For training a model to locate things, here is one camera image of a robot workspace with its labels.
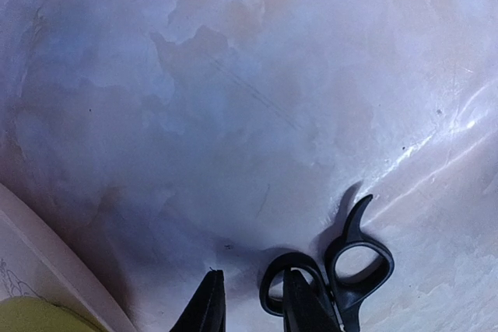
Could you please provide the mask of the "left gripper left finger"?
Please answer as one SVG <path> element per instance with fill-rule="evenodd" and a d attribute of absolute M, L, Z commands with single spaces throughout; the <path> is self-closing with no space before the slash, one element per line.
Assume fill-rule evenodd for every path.
<path fill-rule="evenodd" d="M 224 274 L 209 271 L 191 297 L 171 332 L 223 332 L 226 330 Z"/>

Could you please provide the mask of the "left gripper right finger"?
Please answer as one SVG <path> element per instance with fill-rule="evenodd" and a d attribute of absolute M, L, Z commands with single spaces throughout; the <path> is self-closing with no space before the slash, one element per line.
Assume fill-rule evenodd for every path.
<path fill-rule="evenodd" d="M 337 320 L 322 307 L 298 270 L 285 270 L 283 323 L 287 332 L 340 331 Z"/>

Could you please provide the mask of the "black scissors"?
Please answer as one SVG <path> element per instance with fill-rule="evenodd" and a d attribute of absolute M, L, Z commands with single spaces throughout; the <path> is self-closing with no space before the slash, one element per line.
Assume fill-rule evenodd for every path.
<path fill-rule="evenodd" d="M 354 204 L 342 232 L 324 252 L 322 266 L 309 255 L 297 251 L 284 253 L 270 263 L 259 290 L 265 312 L 283 315 L 283 299 L 272 296 L 271 288 L 284 270 L 297 269 L 310 275 L 323 304 L 336 311 L 344 322 L 358 316 L 366 298 L 378 290 L 395 269 L 391 251 L 361 227 L 364 213 L 373 199 L 374 196 L 368 194 Z"/>

